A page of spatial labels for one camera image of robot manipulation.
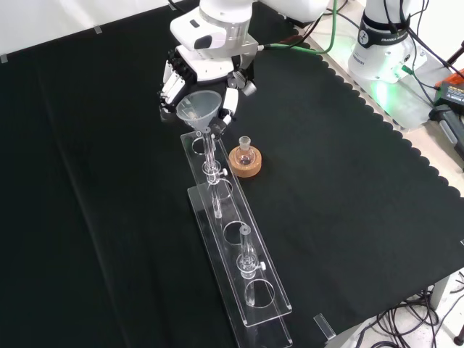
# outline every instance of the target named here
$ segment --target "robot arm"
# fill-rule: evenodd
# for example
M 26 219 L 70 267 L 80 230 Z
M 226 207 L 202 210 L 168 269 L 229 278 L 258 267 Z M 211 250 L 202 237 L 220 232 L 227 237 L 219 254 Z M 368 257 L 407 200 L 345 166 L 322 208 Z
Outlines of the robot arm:
M 238 90 L 256 91 L 253 61 L 258 43 L 248 34 L 252 0 L 201 0 L 199 7 L 171 22 L 180 46 L 170 51 L 159 92 L 162 118 L 175 114 L 178 102 L 200 88 L 219 86 L 223 106 L 211 129 L 224 131 L 236 111 Z M 300 22 L 312 22 L 328 0 L 264 0 L 268 6 Z

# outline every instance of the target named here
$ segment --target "acrylic base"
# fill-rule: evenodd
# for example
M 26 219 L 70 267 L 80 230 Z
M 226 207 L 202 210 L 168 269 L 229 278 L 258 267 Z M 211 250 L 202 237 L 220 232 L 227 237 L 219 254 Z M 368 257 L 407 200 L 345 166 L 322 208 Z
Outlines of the acrylic base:
M 215 141 L 215 160 L 229 173 L 214 187 L 220 197 L 221 213 L 217 217 L 212 203 L 213 187 L 206 182 L 202 170 L 204 155 L 200 146 L 196 151 L 192 146 L 198 137 L 195 132 L 181 137 L 197 183 L 188 195 L 237 344 L 240 348 L 290 347 L 292 340 L 283 316 L 291 312 L 291 305 L 239 182 L 229 170 L 228 155 L 222 142 Z M 240 268 L 242 226 L 248 228 L 246 237 L 257 261 L 252 272 Z

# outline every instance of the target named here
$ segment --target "acrylic stand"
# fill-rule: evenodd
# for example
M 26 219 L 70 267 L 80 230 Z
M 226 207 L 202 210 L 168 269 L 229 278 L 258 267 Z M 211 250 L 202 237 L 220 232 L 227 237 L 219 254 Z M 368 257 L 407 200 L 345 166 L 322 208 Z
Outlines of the acrylic stand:
M 188 196 L 238 346 L 290 347 L 291 305 L 222 141 L 208 127 L 181 140 L 196 181 Z

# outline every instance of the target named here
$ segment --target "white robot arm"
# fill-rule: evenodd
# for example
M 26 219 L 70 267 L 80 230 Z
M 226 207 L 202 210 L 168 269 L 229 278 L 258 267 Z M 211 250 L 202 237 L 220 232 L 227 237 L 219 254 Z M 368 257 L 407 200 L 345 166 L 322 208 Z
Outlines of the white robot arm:
M 322 15 L 329 0 L 263 0 L 300 22 Z M 252 0 L 201 0 L 199 7 L 174 19 L 170 30 L 180 46 L 170 51 L 159 93 L 162 118 L 196 88 L 222 86 L 223 107 L 211 129 L 219 136 L 231 121 L 239 100 L 256 91 L 253 61 L 258 43 L 248 34 Z
M 365 78 L 405 62 L 412 50 L 407 37 L 411 3 L 418 0 L 368 0 L 350 69 Z M 328 0 L 262 0 L 299 22 L 313 22 Z M 199 7 L 171 22 L 180 46 L 170 51 L 159 92 L 162 118 L 175 114 L 177 103 L 196 88 L 219 85 L 223 107 L 210 125 L 216 136 L 232 120 L 239 100 L 256 91 L 253 61 L 258 43 L 248 34 L 252 0 L 200 0 Z

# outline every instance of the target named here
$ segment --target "cable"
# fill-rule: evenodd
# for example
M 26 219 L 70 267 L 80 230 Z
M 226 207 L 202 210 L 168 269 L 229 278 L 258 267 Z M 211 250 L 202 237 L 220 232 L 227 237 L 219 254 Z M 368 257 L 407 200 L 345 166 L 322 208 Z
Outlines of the cable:
M 308 36 L 312 34 L 312 32 L 314 31 L 314 29 L 316 29 L 316 27 L 318 26 L 319 21 L 320 21 L 321 18 L 322 18 L 322 16 L 319 17 L 319 18 L 314 22 L 314 24 L 312 25 L 312 27 L 305 33 L 305 35 L 304 35 L 302 38 L 300 38 L 298 41 L 292 43 L 291 45 L 283 45 L 282 49 L 291 49 L 292 47 L 295 47 L 295 46 L 300 45 L 300 44 L 302 44 L 303 42 L 305 42 L 305 40 L 308 38 Z
M 408 33 L 418 42 L 421 44 L 421 46 L 429 51 L 431 54 L 433 54 L 445 67 L 448 67 L 449 69 L 453 69 L 461 78 L 464 78 L 464 75 L 455 67 L 453 67 L 450 63 L 448 63 L 446 60 L 443 60 L 438 54 L 436 54 L 434 51 L 431 50 L 430 47 L 428 47 L 417 35 L 414 33 L 414 31 L 411 30 L 411 28 L 407 29 Z
M 427 313 L 430 315 L 430 297 L 426 299 L 426 306 L 427 306 Z M 435 337 L 435 330 L 434 330 L 434 325 L 431 324 L 430 327 L 432 328 L 432 347 L 435 346 L 436 348 L 436 337 Z
M 430 88 L 434 88 L 434 87 L 431 87 L 431 86 L 429 86 L 429 85 L 426 85 L 425 83 L 422 83 L 421 80 L 419 80 L 418 77 L 415 75 L 414 65 L 415 65 L 415 60 L 416 60 L 417 57 L 418 57 L 418 47 L 417 47 L 416 44 L 415 44 L 414 38 L 411 38 L 411 40 L 413 41 L 413 45 L 414 45 L 413 68 L 412 68 L 412 69 L 409 69 L 409 68 L 407 68 L 405 65 L 403 65 L 403 66 L 402 66 L 402 70 L 405 71 L 406 73 L 409 73 L 410 75 L 412 75 L 412 76 L 414 77 L 414 79 L 418 82 L 420 89 L 422 89 L 422 92 L 423 92 L 424 95 L 427 97 L 428 101 L 430 102 L 431 106 L 434 107 L 434 101 L 433 101 L 433 100 L 431 99 L 431 97 L 427 94 L 426 89 L 424 88 L 424 86 L 427 86 L 427 87 L 430 87 Z
M 343 9 L 346 5 L 348 5 L 348 0 L 345 0 L 345 2 L 343 3 L 343 5 L 340 6 L 339 9 L 337 9 L 336 11 L 337 12 L 340 12 L 341 9 Z M 332 15 L 332 9 L 329 9 L 329 8 L 326 8 L 327 11 L 330 11 L 330 13 L 323 13 L 323 16 L 331 16 Z
M 461 289 L 451 291 L 450 294 L 457 294 L 457 293 L 462 292 L 462 291 L 464 291 L 464 286 Z
M 426 8 L 425 8 L 425 9 L 423 8 L 421 11 L 417 11 L 415 14 L 412 14 L 411 17 L 414 17 L 414 16 L 416 16 L 416 15 L 419 15 L 419 14 L 422 13 L 422 12 L 425 12 L 425 11 L 428 9 L 428 3 L 429 3 L 429 2 L 430 2 L 430 0 L 427 0 Z
M 181 9 L 173 0 L 167 0 L 172 7 L 174 7 L 175 9 L 177 9 L 180 13 L 187 13 L 187 11 L 185 11 L 184 9 Z
M 345 20 L 347 20 L 348 22 L 350 22 L 351 24 L 353 24 L 357 29 L 360 28 L 360 26 L 358 24 L 356 24 L 355 22 L 353 22 L 351 19 L 349 19 L 347 16 L 345 16 L 344 14 L 342 13 L 339 13 L 337 12 L 337 15 L 340 16 L 340 17 L 343 17 Z
M 432 295 L 432 291 L 424 290 L 421 293 L 417 294 L 418 296 L 417 299 L 406 299 L 405 301 L 400 302 L 395 307 L 385 312 L 382 312 L 380 315 L 377 315 L 376 320 L 370 325 L 366 326 L 361 331 L 360 337 L 356 343 L 356 348 L 360 348 L 363 342 L 363 339 L 364 339 L 365 332 L 368 329 L 374 327 L 375 325 L 378 325 L 378 327 L 383 332 L 390 335 L 393 338 L 394 342 L 380 341 L 380 342 L 375 343 L 372 347 L 374 348 L 379 348 L 379 347 L 410 348 L 410 345 L 405 340 L 406 335 L 411 334 L 413 331 L 417 330 L 419 327 L 421 327 L 424 324 L 427 326 L 434 327 L 434 326 L 439 325 L 440 323 L 439 316 L 436 314 L 436 311 L 431 308 L 431 303 L 430 303 L 431 295 Z M 424 318 L 418 314 L 418 312 L 415 310 L 415 307 L 425 307 L 427 309 L 427 313 Z M 397 323 L 396 323 L 397 311 L 401 308 L 407 308 L 411 310 L 413 316 L 419 320 L 418 325 L 416 325 L 414 328 L 406 332 L 399 332 Z M 388 328 L 385 327 L 384 324 L 382 324 L 382 319 L 386 321 Z M 433 335 L 433 340 L 436 341 L 436 332 L 434 329 L 432 331 L 432 335 Z
M 261 49 L 285 49 L 285 48 L 290 48 L 290 49 L 294 49 L 296 51 L 302 51 L 302 52 L 309 53 L 309 54 L 325 54 L 325 53 L 329 52 L 334 47 L 334 42 L 335 42 L 336 14 L 337 14 L 336 6 L 337 6 L 337 0 L 333 0 L 332 34 L 331 34 L 331 42 L 330 42 L 327 49 L 325 49 L 323 51 L 316 51 L 314 49 L 304 49 L 302 47 L 292 46 L 292 45 L 290 45 L 291 47 L 288 47 L 288 45 L 283 45 L 281 43 L 270 43 L 268 45 L 264 45 Z
M 425 11 L 425 6 L 426 6 L 426 0 L 422 0 L 422 11 L 420 11 L 420 16 L 419 16 L 419 21 L 418 21 L 418 28 L 416 30 L 416 33 L 419 36 L 419 27 L 421 26 L 421 20 L 422 20 L 422 15 Z
M 397 27 L 396 27 L 396 26 L 393 24 L 393 22 L 390 20 L 389 10 L 386 8 L 386 0 L 384 0 L 384 8 L 385 8 L 386 19 L 389 21 L 389 26 L 390 26 L 390 31 L 391 31 L 391 33 L 398 34 L 398 29 L 397 29 Z
M 435 91 L 439 91 L 439 89 L 440 89 L 440 88 L 435 87 L 435 86 L 430 86 L 430 85 L 428 85 L 427 83 L 424 83 L 424 82 L 422 82 L 422 81 L 419 81 L 419 82 L 420 82 L 420 84 L 421 84 L 422 86 L 428 87 L 428 88 L 431 88 L 431 89 L 434 89 Z

